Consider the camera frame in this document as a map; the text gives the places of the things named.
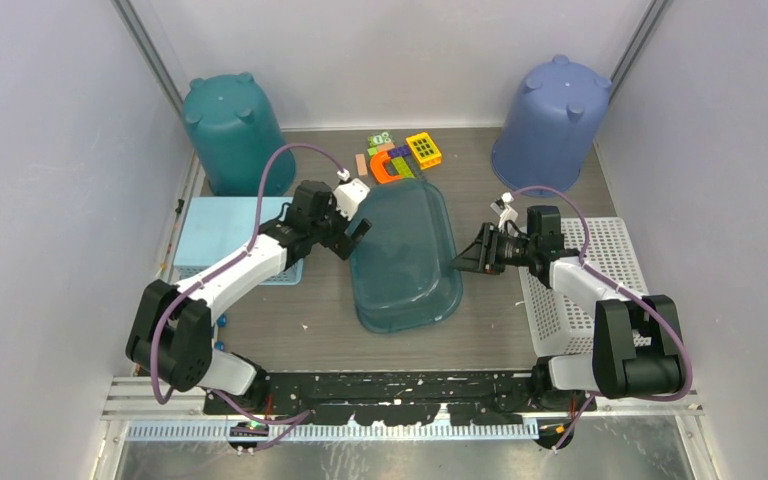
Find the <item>orange horseshoe toy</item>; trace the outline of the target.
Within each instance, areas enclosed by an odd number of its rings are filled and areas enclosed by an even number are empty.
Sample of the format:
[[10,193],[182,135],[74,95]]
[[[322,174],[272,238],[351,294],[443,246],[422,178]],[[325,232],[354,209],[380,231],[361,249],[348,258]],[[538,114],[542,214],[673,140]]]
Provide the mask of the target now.
[[395,182],[404,178],[397,170],[389,151],[379,151],[369,160],[369,171],[381,185]]

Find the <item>green patterned toy tile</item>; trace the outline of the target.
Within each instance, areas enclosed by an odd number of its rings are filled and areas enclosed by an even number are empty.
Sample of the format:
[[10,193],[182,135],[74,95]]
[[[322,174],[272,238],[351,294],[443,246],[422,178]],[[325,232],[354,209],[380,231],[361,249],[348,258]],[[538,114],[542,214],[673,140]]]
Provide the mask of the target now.
[[368,147],[370,149],[376,150],[381,145],[389,144],[392,142],[391,135],[388,131],[383,131],[381,133],[371,135],[367,138]]

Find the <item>blue plastic bucket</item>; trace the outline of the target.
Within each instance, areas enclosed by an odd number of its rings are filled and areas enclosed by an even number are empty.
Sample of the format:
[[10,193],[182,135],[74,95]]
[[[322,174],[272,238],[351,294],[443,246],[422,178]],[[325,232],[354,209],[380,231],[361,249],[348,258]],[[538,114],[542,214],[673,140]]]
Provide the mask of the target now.
[[565,55],[528,72],[492,148],[499,180],[512,190],[569,190],[607,114],[612,87],[609,78]]

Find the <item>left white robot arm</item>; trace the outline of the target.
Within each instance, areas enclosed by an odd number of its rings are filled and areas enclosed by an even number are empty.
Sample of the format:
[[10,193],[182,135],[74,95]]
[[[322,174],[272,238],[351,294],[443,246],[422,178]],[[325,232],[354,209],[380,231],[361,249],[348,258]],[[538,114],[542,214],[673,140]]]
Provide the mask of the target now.
[[126,357],[156,383],[186,392],[220,390],[240,412],[258,412],[267,398],[257,366],[215,348],[213,332],[225,311],[262,282],[296,265],[321,245],[346,260],[369,231],[359,217],[369,187],[355,178],[331,188],[304,181],[275,218],[218,263],[176,284],[155,280],[142,293]]

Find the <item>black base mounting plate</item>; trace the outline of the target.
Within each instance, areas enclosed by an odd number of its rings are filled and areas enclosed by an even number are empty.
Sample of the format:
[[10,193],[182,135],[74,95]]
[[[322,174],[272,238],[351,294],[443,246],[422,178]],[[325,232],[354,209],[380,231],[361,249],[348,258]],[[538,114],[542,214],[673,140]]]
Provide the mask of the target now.
[[306,413],[312,425],[513,425],[527,413],[569,419],[583,406],[580,391],[550,390],[527,371],[390,371],[261,373],[240,396],[211,393],[208,415]]

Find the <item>lime green building brick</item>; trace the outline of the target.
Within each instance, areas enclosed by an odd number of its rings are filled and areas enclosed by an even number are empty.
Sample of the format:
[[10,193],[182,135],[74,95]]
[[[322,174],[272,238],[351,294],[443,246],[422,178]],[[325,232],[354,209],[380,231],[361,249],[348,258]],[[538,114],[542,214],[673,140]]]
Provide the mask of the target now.
[[408,161],[404,157],[395,157],[391,159],[391,163],[395,167],[398,175],[401,178],[416,179],[417,176],[413,173]]

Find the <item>beige toy block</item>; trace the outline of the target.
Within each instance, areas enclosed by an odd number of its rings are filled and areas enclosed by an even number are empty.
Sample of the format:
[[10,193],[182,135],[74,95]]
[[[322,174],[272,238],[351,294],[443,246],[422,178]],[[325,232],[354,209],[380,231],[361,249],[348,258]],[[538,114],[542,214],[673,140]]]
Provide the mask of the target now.
[[359,177],[368,175],[367,160],[364,154],[359,153],[355,155],[355,165]]

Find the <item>light blue basket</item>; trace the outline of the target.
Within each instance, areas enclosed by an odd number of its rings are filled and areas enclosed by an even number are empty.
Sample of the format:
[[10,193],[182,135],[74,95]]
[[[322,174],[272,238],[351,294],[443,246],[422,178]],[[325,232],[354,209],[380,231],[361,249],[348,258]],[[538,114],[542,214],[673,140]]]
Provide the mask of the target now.
[[[239,256],[255,229],[263,223],[283,218],[289,197],[197,197],[190,203],[177,246],[173,267],[176,283],[187,288],[192,277],[202,280]],[[232,280],[248,284],[258,279],[262,285],[292,286],[301,281],[303,262],[281,267],[280,249],[267,239],[256,240],[253,251],[207,285],[226,285]]]

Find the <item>yellow grid toy block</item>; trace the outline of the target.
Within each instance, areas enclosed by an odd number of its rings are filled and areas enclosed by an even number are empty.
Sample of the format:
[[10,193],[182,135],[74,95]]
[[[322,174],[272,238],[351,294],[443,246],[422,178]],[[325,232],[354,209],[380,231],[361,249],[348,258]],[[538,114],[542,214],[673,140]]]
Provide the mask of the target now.
[[429,133],[420,132],[408,136],[406,144],[421,170],[426,170],[442,163],[442,152]]

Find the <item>toy train blocks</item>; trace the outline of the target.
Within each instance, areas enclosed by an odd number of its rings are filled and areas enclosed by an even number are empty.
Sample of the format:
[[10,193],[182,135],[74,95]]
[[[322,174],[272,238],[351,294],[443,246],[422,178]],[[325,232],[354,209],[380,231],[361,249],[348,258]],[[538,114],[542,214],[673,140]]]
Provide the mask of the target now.
[[225,314],[221,314],[217,318],[213,327],[212,343],[213,343],[213,347],[219,351],[225,350],[225,344],[220,339],[220,333],[227,326],[227,321],[228,321],[227,316]]

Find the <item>teal plastic bucket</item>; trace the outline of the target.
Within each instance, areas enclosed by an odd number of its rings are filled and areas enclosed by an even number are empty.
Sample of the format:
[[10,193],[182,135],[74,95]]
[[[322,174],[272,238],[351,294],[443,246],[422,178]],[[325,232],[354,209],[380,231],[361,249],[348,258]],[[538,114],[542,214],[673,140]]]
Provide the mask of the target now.
[[215,196],[253,197],[271,156],[286,144],[265,91],[249,72],[196,78],[182,122]]

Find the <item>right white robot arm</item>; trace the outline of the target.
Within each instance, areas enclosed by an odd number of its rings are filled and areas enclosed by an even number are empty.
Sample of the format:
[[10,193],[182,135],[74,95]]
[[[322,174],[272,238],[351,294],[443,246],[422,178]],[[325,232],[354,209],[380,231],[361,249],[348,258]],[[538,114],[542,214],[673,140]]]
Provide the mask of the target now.
[[556,410],[571,391],[673,401],[686,395],[692,372],[675,303],[666,295],[643,295],[620,285],[569,248],[554,206],[528,208],[525,228],[502,217],[482,224],[475,240],[451,262],[462,272],[499,275],[507,267],[571,300],[593,321],[587,353],[564,351],[538,359],[531,397]]

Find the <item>teal bottom basket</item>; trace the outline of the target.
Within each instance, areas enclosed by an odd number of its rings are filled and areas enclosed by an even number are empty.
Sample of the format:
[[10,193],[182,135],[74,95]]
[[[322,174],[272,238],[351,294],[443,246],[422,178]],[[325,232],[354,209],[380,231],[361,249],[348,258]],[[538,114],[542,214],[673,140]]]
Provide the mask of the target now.
[[355,311],[377,334],[451,317],[463,298],[451,267],[456,245],[445,199],[429,182],[404,179],[371,190],[352,225],[371,224],[349,259]]

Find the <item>white plastic basket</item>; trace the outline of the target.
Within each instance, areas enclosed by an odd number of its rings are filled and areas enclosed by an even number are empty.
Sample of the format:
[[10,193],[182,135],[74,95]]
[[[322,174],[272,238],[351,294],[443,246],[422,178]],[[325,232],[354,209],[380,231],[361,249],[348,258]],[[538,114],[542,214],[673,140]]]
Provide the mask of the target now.
[[[587,263],[635,294],[648,288],[625,222],[619,217],[588,217]],[[545,287],[527,268],[518,269],[526,318],[539,357],[592,351],[593,319],[564,295]]]

